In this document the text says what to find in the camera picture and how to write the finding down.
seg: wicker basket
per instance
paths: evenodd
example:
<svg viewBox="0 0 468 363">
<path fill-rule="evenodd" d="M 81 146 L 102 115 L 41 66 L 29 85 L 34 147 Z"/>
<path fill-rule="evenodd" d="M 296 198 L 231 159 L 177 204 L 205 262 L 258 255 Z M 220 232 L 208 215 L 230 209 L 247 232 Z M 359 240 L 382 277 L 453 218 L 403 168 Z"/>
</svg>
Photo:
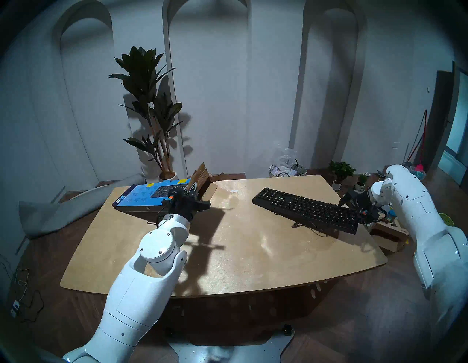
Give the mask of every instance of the wicker basket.
<svg viewBox="0 0 468 363">
<path fill-rule="evenodd" d="M 276 175 L 273 175 L 271 172 L 273 171 L 273 169 L 276 167 L 276 165 L 272 165 L 270 166 L 270 168 L 268 169 L 268 174 L 270 175 L 270 178 L 278 178 L 278 177 L 286 177 L 286 176 L 289 176 L 288 174 L 286 173 L 283 173 L 281 175 L 281 173 L 276 176 Z M 297 171 L 297 174 L 295 175 L 295 177 L 300 177 L 302 175 L 305 175 L 307 173 L 307 169 L 305 167 L 303 167 L 302 165 L 299 165 L 297 160 L 296 160 L 296 164 L 294 164 L 292 166 L 293 170 L 296 170 Z"/>
</svg>

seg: wooden table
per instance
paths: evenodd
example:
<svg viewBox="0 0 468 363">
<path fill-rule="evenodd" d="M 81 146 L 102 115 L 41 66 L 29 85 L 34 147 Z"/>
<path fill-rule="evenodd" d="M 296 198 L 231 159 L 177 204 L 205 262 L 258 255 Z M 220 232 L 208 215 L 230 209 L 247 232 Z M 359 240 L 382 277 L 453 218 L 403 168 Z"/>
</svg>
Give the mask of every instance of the wooden table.
<svg viewBox="0 0 468 363">
<path fill-rule="evenodd" d="M 356 235 L 333 236 L 252 204 L 264 187 L 328 203 L 339 196 L 318 175 L 215 182 L 208 211 L 197 213 L 183 246 L 189 255 L 173 296 L 195 297 L 281 289 L 329 280 L 385 264 L 362 225 Z M 116 276 L 154 225 L 116 211 L 116 188 L 75 251 L 60 285 L 107 294 Z"/>
</svg>

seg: gray cushion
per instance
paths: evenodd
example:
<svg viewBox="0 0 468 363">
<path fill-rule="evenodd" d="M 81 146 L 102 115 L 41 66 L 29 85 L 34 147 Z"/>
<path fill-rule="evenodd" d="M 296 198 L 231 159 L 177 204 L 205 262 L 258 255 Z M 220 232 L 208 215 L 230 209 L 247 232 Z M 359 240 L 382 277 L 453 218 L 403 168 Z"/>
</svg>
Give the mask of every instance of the gray cushion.
<svg viewBox="0 0 468 363">
<path fill-rule="evenodd" d="M 19 201 L 18 212 L 23 231 L 29 239 L 57 231 L 100 208 L 115 187 L 144 183 L 143 175 L 136 174 L 113 184 L 88 190 L 64 203 Z"/>
</svg>

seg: power strip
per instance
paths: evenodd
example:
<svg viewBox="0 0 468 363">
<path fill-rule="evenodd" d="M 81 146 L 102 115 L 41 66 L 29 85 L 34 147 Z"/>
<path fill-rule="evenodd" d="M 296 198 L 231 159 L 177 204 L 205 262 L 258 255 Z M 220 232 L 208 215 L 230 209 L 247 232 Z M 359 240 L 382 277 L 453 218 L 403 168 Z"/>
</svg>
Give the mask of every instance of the power strip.
<svg viewBox="0 0 468 363">
<path fill-rule="evenodd" d="M 15 302 L 13 303 L 11 307 L 10 315 L 13 318 L 16 318 L 16 314 L 18 313 L 19 309 L 20 309 L 20 303 L 17 300 L 15 300 Z"/>
</svg>

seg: green colander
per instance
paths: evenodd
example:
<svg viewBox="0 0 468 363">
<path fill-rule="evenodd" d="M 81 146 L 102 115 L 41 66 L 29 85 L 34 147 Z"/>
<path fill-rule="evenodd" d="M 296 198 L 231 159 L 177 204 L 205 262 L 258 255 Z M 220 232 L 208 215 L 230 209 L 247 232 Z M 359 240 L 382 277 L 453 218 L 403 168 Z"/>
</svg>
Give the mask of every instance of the green colander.
<svg viewBox="0 0 468 363">
<path fill-rule="evenodd" d="M 440 217 L 442 218 L 442 220 L 444 221 L 444 223 L 447 225 L 447 226 L 450 226 L 450 227 L 455 227 L 455 224 L 454 222 L 452 221 L 452 219 L 447 216 L 446 214 L 444 213 L 439 213 Z"/>
</svg>

